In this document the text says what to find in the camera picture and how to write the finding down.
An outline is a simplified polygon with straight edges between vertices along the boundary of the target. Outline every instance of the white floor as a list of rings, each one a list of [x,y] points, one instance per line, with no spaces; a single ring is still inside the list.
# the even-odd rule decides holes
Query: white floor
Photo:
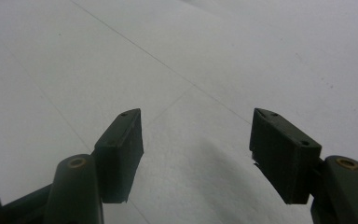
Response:
[[[105,223],[312,223],[253,165],[253,110],[358,160],[358,1],[0,0],[2,203],[136,107],[145,154]]]

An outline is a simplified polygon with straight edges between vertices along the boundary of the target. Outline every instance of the screw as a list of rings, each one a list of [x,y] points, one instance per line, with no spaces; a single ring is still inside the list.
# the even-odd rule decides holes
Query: screw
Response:
[[[340,166],[347,168],[349,170],[357,170],[358,169],[358,163],[356,161],[350,161],[345,158],[338,158],[338,159],[336,159],[336,162]]]
[[[73,158],[68,161],[68,167],[71,169],[75,169],[83,166],[84,164],[86,164],[86,162],[87,161],[81,157]]]

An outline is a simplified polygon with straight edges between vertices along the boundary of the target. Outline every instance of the floor seam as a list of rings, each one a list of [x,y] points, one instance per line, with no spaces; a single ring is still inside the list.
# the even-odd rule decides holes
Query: floor seam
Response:
[[[189,79],[187,79],[186,77],[182,76],[180,73],[176,72],[175,70],[173,70],[172,68],[170,68],[166,63],[164,63],[162,60],[158,59],[157,57],[155,57],[153,54],[149,53],[147,50],[141,48],[139,45],[137,45],[136,43],[134,43],[132,40],[130,40],[129,38],[127,38],[126,36],[124,36],[122,33],[120,33],[119,31],[117,31],[115,28],[113,28],[112,26],[110,26],[109,24],[107,24],[106,22],[102,21],[101,19],[99,19],[98,17],[94,16],[91,12],[87,11],[85,8],[83,8],[81,5],[79,5],[78,3],[74,2],[73,0],[70,0],[74,5],[78,6],[79,8],[81,8],[82,10],[84,10],[86,13],[88,13],[89,15],[91,15],[92,18],[94,18],[95,20],[99,21],[100,23],[102,23],[104,26],[106,26],[107,28],[109,28],[110,30],[112,30],[113,32],[117,33],[118,35],[122,36],[123,38],[125,38],[126,40],[128,40],[130,43],[132,43],[136,48],[142,50],[144,53],[146,53],[147,55],[149,55],[150,57],[152,57],[153,59],[155,59],[156,61],[158,61],[159,63],[161,63],[162,65],[164,65],[166,68],[170,69],[170,71],[172,71],[173,73],[175,73],[177,76],[181,77],[182,79],[184,79],[185,81],[189,82],[192,84],[192,86],[196,87],[197,89],[199,89],[200,91],[204,92],[207,96],[211,97],[212,99],[214,99],[218,104],[222,105],[224,108],[226,108],[227,110],[229,110],[230,112],[232,112],[233,114],[235,114],[236,116],[238,116],[240,119],[242,119],[243,121],[245,121],[248,124],[252,124],[250,121],[244,119],[242,116],[240,116],[239,114],[237,114],[236,112],[234,112],[232,109],[228,108],[226,105],[224,105],[223,103],[221,103],[220,101],[218,101],[216,98],[214,98],[211,94],[209,94],[208,92],[206,92],[205,90],[203,90],[202,88],[200,88],[197,84],[193,83],[192,81],[190,81]]]
[[[139,208],[135,205],[135,203],[129,199],[130,203],[132,203],[132,205],[135,207],[136,211],[138,211],[138,213],[141,215],[141,217],[147,222],[147,224],[150,224],[149,220],[147,220],[147,218],[145,217],[145,215],[139,210]]]
[[[0,42],[3,44],[3,46],[7,49],[7,51],[10,53],[10,55],[13,57],[13,59],[19,64],[19,66],[21,67],[21,69],[25,72],[26,76],[32,80],[32,82],[35,84],[35,86],[37,87],[38,90],[40,90],[42,92],[42,94],[46,97],[46,99],[48,100],[48,102],[54,107],[54,109],[58,112],[58,114],[62,117],[62,119],[65,121],[65,123],[69,126],[69,128],[72,130],[72,132],[74,132],[74,134],[79,138],[79,140],[81,141],[81,143],[83,144],[84,147],[86,147],[86,149],[91,152],[90,148],[87,146],[86,142],[83,140],[83,138],[80,137],[80,135],[75,131],[74,127],[72,127],[72,125],[69,123],[69,121],[65,118],[65,116],[62,114],[62,112],[60,111],[60,109],[53,104],[52,100],[48,97],[48,95],[46,94],[45,91],[43,91],[43,89],[37,84],[37,82],[34,80],[34,78],[31,76],[30,72],[22,65],[22,63],[20,62],[20,60],[16,57],[16,55],[10,50],[10,48],[5,44],[5,42],[2,40],[2,38],[0,37]]]
[[[143,51],[144,53],[146,53],[147,55],[149,55],[150,57],[152,57],[154,60],[156,60],[157,62],[161,63],[162,65],[164,65],[166,68],[168,68],[170,71],[172,71],[173,73],[175,73],[177,76],[181,77],[182,79],[184,79],[185,81],[191,83],[194,85],[194,83],[190,80],[188,80],[187,78],[183,77],[182,75],[180,75],[179,73],[177,73],[175,70],[173,70],[172,68],[170,68],[166,63],[164,63],[162,60],[158,59],[156,56],[154,56],[153,54],[151,54],[150,52],[148,52],[147,50],[143,49],[141,46],[137,45],[135,42],[133,42],[132,40],[130,40],[129,38],[127,38],[126,36],[124,36],[122,33],[120,33],[118,30],[116,30],[115,28],[113,28],[112,26],[110,26],[109,24],[107,24],[106,22],[104,22],[103,20],[99,19],[98,17],[94,16],[91,12],[89,12],[88,10],[86,10],[85,8],[83,8],[81,5],[79,5],[78,3],[74,2],[73,0],[70,0],[74,5],[78,6],[79,8],[81,8],[82,10],[84,10],[86,13],[88,13],[89,15],[91,15],[92,18],[94,18],[95,20],[99,21],[100,23],[102,23],[104,26],[106,26],[107,28],[109,28],[111,31],[115,32],[116,34],[120,35],[121,37],[123,37],[124,39],[128,40],[130,43],[133,44],[133,46],[135,46],[136,48],[140,49],[141,51]]]
[[[167,112],[171,107],[173,107],[174,105],[176,105],[176,103],[182,99],[186,93],[188,93],[191,89],[193,89],[195,87],[194,84],[192,84],[190,86],[190,88],[188,88],[187,90],[185,90],[178,98],[176,98],[176,100],[174,100],[167,108],[165,108],[161,113],[159,113],[155,118],[153,118],[152,120],[150,120],[146,125],[145,125],[145,129],[148,129],[148,127],[150,125],[152,125],[152,123],[154,123],[159,117],[161,117],[163,114],[165,114],[165,112]]]

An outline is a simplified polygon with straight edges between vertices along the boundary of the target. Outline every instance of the floor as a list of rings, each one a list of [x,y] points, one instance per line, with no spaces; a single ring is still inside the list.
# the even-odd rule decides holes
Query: floor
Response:
[[[358,2],[0,0],[2,203],[138,107],[145,154],[105,223],[312,223],[254,166],[253,111],[358,160]]]

